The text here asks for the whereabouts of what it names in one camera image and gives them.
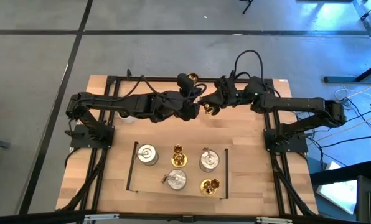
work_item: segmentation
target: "concrete floor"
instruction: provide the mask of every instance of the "concrete floor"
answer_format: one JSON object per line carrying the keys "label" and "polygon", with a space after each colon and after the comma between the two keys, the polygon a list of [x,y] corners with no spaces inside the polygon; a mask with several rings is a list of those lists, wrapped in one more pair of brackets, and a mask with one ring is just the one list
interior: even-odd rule
{"label": "concrete floor", "polygon": [[[0,29],[77,30],[86,3],[0,0]],[[371,0],[359,4],[371,9]],[[86,30],[365,30],[352,3],[255,0],[243,16],[244,7],[245,2],[228,0],[95,0]],[[371,25],[371,15],[367,20]],[[15,212],[74,39],[72,35],[0,35],[0,139],[12,143],[10,149],[0,149],[0,215]],[[229,74],[235,57],[246,49],[261,54],[266,78],[288,79],[293,96],[298,97],[334,99],[342,86],[323,84],[323,76],[355,76],[371,67],[367,36],[83,36],[30,212],[54,210],[70,142],[63,133],[68,128],[64,109],[70,95],[85,90],[89,75],[124,75],[130,68],[135,75],[196,72],[219,77]],[[259,75],[252,56],[243,57],[238,69]],[[361,90],[366,85],[346,87]],[[359,95],[353,101],[362,113],[370,110],[369,96]],[[347,116],[356,115],[347,111]],[[316,139],[327,134],[317,133]],[[370,134],[364,124],[321,144]],[[325,153],[347,165],[368,161],[370,140],[327,148]],[[309,157],[319,160],[314,146],[309,147]]]}

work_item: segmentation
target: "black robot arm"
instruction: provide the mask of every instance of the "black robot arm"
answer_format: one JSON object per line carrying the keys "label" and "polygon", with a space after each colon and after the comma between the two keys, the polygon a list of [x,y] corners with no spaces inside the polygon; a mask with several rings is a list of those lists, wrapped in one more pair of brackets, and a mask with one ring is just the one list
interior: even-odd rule
{"label": "black robot arm", "polygon": [[100,146],[104,143],[110,146],[112,142],[113,127],[107,126],[103,121],[97,121],[90,113],[90,109],[117,111],[122,117],[132,116],[137,119],[150,119],[158,123],[175,116],[189,121],[195,119],[199,113],[199,105],[195,99],[205,91],[195,85],[194,76],[179,74],[177,85],[179,91],[154,91],[147,94],[129,95],[125,97],[94,95],[91,93],[78,93],[72,95],[68,104],[66,115],[71,120],[80,120],[82,126],[75,131],[66,131],[72,137],[72,147]]}
{"label": "black robot arm", "polygon": [[216,91],[203,96],[199,104],[207,114],[216,115],[220,109],[227,106],[250,105],[256,113],[273,111],[303,111],[312,112],[313,116],[300,121],[276,127],[275,141],[281,142],[294,134],[302,133],[320,126],[335,128],[346,122],[341,104],[323,98],[279,98],[271,94],[263,85],[261,78],[251,77],[243,90],[237,90],[235,79],[225,76],[215,82]]}

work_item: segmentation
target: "desk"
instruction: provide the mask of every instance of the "desk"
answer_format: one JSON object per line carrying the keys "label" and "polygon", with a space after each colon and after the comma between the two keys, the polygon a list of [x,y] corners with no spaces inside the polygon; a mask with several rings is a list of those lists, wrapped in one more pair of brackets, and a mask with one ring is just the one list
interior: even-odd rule
{"label": "desk", "polygon": [[[107,76],[92,75],[87,91],[103,94]],[[291,96],[287,80],[273,80],[275,88],[283,97]],[[119,95],[125,95],[135,82],[121,81]],[[175,82],[151,82],[157,91],[176,90]],[[207,83],[209,94],[215,90],[213,83]],[[237,83],[243,88],[244,83]],[[134,91],[149,93],[145,83],[140,83]],[[98,117],[97,110],[91,110]],[[263,140],[265,121],[262,114],[250,111],[249,106],[226,108],[216,116],[209,116],[201,108],[197,119],[184,122],[171,117],[153,124],[149,120],[136,120],[124,124],[115,117],[115,138],[108,151],[100,199],[99,212],[194,214],[194,215],[278,215],[278,206],[273,183],[270,156]],[[281,122],[292,123],[295,116],[290,112],[279,113]],[[205,146],[228,148],[229,150],[229,199],[191,197],[184,195],[132,192],[126,190],[133,144],[149,143],[157,147]],[[62,208],[76,194],[85,181],[91,149],[80,149],[68,160],[64,173],[57,208]],[[317,213],[316,201],[304,158],[296,153],[287,153],[291,180],[299,196]],[[289,213],[289,203],[282,186],[285,211]],[[94,186],[92,185],[86,208],[91,207]]]}

